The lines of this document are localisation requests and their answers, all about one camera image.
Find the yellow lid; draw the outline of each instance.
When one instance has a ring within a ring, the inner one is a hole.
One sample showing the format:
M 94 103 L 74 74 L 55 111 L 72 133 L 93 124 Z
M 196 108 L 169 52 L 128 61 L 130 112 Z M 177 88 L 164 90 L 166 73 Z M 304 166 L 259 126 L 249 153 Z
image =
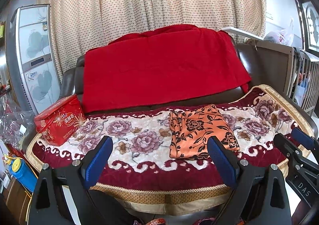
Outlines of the yellow lid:
M 17 172 L 21 166 L 21 159 L 17 158 L 12 164 L 12 171 Z

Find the plastic bag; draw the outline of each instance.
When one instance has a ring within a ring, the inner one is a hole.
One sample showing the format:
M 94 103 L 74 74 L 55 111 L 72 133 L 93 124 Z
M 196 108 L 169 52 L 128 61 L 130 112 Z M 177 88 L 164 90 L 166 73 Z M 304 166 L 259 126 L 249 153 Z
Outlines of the plastic bag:
M 293 18 L 291 18 L 287 29 L 270 31 L 265 36 L 264 41 L 291 46 L 293 41 Z
M 21 111 L 11 98 L 4 95 L 0 105 L 0 140 L 19 149 L 19 142 L 34 127 L 33 119 L 33 111 Z

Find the blue gripper pad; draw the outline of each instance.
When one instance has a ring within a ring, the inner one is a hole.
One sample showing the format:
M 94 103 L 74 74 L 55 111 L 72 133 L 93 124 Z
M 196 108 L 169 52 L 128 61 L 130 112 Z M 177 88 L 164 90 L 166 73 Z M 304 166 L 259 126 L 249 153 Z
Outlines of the blue gripper pad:
M 304 146 L 307 150 L 312 150 L 314 148 L 314 140 L 309 135 L 305 134 L 298 127 L 293 128 L 291 131 L 291 136 Z
M 224 184 L 231 188 L 235 188 L 237 179 L 236 170 L 223 152 L 226 149 L 217 138 L 214 140 L 214 137 L 216 138 L 216 136 L 212 136 L 207 141 L 208 154 L 214 162 Z
M 94 150 L 90 150 L 83 161 L 82 177 L 84 178 L 84 186 L 89 189 L 91 186 L 96 185 L 108 158 L 113 150 L 113 141 L 109 136 L 104 136 Z

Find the red blanket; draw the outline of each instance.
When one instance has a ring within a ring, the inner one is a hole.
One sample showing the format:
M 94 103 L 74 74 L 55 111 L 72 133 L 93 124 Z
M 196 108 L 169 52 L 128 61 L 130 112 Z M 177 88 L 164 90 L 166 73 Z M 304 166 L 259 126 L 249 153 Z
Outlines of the red blanket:
M 173 25 L 88 51 L 83 109 L 168 103 L 248 87 L 250 80 L 227 33 Z

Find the box lid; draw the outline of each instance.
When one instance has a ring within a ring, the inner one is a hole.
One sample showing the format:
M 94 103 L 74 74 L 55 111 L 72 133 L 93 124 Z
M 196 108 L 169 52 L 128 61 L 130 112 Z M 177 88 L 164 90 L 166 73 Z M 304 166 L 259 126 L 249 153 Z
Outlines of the box lid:
M 48 107 L 47 109 L 45 109 L 41 113 L 39 113 L 34 118 L 34 120 L 35 121 L 40 121 L 40 120 L 43 120 L 43 119 L 47 118 L 50 114 L 55 112 L 57 109 L 59 109 L 61 106 L 65 105 L 66 103 L 72 101 L 73 99 L 77 99 L 77 95 L 76 94 L 68 96 L 66 98 L 59 99 L 53 105 L 51 105 L 50 107 Z

